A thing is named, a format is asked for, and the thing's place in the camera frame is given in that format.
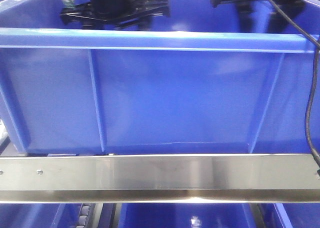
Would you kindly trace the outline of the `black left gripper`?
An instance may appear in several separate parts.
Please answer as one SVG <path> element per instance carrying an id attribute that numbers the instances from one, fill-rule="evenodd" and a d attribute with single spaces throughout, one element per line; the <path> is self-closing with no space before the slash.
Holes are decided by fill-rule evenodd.
<path id="1" fill-rule="evenodd" d="M 75 4 L 74 0 L 61 1 L 62 22 L 65 25 L 79 22 L 84 30 L 100 30 L 106 25 L 115 30 L 131 26 L 148 30 L 153 17 L 170 17 L 169 0 L 89 0 L 81 4 Z"/>

